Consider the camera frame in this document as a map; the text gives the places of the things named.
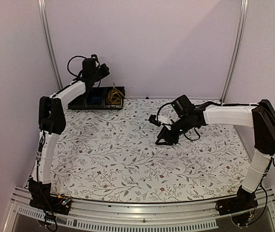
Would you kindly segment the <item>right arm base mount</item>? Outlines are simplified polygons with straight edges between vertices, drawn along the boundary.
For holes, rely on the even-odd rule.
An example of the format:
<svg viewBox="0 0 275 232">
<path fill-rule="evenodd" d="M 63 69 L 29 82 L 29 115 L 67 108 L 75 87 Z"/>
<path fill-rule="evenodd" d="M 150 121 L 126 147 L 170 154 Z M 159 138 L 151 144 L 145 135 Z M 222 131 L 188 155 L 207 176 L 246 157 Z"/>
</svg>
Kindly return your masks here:
<svg viewBox="0 0 275 232">
<path fill-rule="evenodd" d="M 232 222 L 238 227 L 246 227 L 255 216 L 257 206 L 255 193 L 248 193 L 240 188 L 235 197 L 218 200 L 215 209 L 220 216 L 236 213 L 231 217 Z"/>
</svg>

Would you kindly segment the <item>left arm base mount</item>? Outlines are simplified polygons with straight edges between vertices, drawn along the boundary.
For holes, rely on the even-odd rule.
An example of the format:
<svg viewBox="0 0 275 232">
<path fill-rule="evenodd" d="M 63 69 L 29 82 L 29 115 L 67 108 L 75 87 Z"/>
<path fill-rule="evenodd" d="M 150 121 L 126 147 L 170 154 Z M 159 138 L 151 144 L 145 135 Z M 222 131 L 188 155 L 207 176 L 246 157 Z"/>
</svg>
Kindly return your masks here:
<svg viewBox="0 0 275 232">
<path fill-rule="evenodd" d="M 68 215 L 72 204 L 72 198 L 60 195 L 50 195 L 49 193 L 35 193 L 31 195 L 30 206 L 53 212 L 61 215 Z"/>
</svg>

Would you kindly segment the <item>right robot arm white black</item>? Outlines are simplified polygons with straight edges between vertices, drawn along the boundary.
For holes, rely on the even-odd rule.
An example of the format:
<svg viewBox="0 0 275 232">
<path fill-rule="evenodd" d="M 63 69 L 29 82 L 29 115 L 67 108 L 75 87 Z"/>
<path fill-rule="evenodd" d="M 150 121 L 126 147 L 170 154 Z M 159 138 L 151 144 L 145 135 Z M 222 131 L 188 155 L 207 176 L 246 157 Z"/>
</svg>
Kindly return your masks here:
<svg viewBox="0 0 275 232">
<path fill-rule="evenodd" d="M 186 95 L 169 103 L 177 113 L 173 121 L 159 113 L 151 115 L 149 122 L 163 128 L 156 145 L 175 145 L 180 135 L 208 125 L 233 125 L 254 130 L 254 155 L 247 175 L 239 188 L 240 195 L 233 199 L 233 207 L 243 211 L 252 202 L 254 194 L 271 165 L 275 166 L 275 110 L 269 100 L 258 103 L 216 103 L 207 101 L 194 105 Z"/>
</svg>

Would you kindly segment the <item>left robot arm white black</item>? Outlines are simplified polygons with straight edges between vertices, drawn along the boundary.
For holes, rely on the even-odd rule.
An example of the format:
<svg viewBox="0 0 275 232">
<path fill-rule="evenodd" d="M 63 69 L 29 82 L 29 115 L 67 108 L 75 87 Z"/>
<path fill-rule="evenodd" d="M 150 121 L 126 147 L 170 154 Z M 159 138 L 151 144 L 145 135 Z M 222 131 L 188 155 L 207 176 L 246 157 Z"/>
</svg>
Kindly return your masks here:
<svg viewBox="0 0 275 232">
<path fill-rule="evenodd" d="M 87 97 L 95 83 L 110 74 L 107 65 L 100 64 L 96 54 L 90 58 L 79 55 L 72 57 L 75 58 L 83 58 L 81 71 L 73 75 L 75 79 L 58 92 L 41 97 L 39 101 L 40 140 L 34 174 L 29 178 L 29 191 L 33 200 L 44 210 L 51 209 L 55 204 L 50 195 L 50 171 L 56 143 L 66 127 L 64 109 L 77 97 Z"/>
</svg>

